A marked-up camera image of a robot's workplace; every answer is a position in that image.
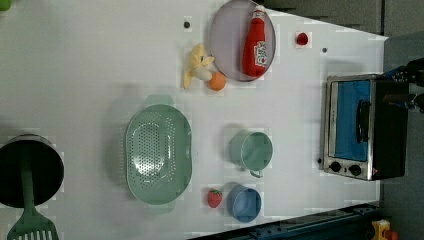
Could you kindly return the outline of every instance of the black pot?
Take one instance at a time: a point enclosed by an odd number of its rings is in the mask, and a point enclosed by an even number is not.
[[[10,207],[24,207],[21,159],[30,161],[34,204],[46,202],[59,190],[64,168],[53,145],[37,135],[18,136],[0,148],[0,202]]]

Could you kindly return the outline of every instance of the white table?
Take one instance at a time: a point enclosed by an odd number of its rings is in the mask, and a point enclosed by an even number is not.
[[[381,72],[385,38],[269,10],[277,51],[264,81],[229,81],[219,93],[193,81],[183,90],[183,60],[207,40],[222,4],[16,0],[1,13],[0,143],[36,133],[63,153],[62,188],[38,207],[62,240],[192,238],[379,199],[379,182],[326,174],[316,160],[326,77]],[[312,32],[312,48],[295,48],[296,31]],[[193,132],[190,185],[163,208],[135,199],[124,172],[125,127],[157,93],[173,96]],[[241,127],[272,138],[262,179],[228,160],[228,142]],[[215,210],[205,203],[209,187],[226,194],[235,183],[263,197],[251,223],[229,216],[225,201]],[[21,213],[0,206],[0,239]]]

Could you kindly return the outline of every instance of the bottle label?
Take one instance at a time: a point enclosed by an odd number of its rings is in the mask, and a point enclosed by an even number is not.
[[[266,65],[266,46],[264,41],[259,41],[255,46],[255,65],[261,67]]]
[[[254,11],[253,12],[253,17],[252,17],[252,19],[253,18],[259,18],[259,19],[262,19],[262,21],[265,21],[264,20],[264,12],[262,12],[262,11]]]

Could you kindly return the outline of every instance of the blue bowl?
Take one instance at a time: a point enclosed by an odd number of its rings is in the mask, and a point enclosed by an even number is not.
[[[228,194],[227,209],[240,222],[253,221],[261,211],[261,196],[251,188],[238,185]]]

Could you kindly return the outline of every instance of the slotted spatula head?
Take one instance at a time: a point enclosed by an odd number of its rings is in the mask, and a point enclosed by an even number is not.
[[[59,240],[54,223],[38,213],[35,208],[24,210],[21,218],[9,231],[7,240],[20,240],[19,237],[32,240]]]

